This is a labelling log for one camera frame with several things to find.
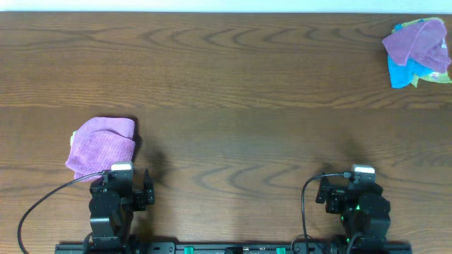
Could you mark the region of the purple microfiber cloth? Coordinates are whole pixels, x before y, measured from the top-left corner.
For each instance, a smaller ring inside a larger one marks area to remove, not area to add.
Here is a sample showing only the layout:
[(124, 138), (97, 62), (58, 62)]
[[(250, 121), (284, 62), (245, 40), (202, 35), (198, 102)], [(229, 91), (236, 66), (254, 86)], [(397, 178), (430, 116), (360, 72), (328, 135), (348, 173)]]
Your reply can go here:
[(446, 46), (447, 29), (438, 18), (417, 20), (382, 40), (388, 55), (399, 66), (410, 59), (434, 72), (445, 73), (451, 64)]

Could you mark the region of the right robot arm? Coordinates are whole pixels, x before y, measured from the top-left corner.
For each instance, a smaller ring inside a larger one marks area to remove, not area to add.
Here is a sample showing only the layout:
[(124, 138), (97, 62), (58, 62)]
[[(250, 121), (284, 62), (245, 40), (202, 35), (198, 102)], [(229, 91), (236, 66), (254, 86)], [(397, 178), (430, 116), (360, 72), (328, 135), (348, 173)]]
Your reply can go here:
[(316, 202), (326, 205), (326, 212), (340, 215), (344, 236), (334, 236), (326, 253), (388, 253), (386, 234), (391, 225), (390, 202), (382, 196), (383, 188), (375, 183), (374, 173), (346, 171), (341, 174), (348, 180), (338, 186), (328, 180), (332, 174), (323, 175)]

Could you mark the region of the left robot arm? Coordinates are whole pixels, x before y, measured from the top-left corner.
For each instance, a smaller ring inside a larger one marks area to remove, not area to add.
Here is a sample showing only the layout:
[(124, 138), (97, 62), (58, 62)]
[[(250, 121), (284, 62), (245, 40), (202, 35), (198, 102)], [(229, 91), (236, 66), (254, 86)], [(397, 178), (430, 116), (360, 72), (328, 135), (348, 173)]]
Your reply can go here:
[(133, 187), (133, 170), (106, 170), (90, 185), (92, 232), (83, 243), (84, 253), (133, 253), (130, 237), (133, 214), (155, 203), (153, 180), (144, 171), (143, 187)]

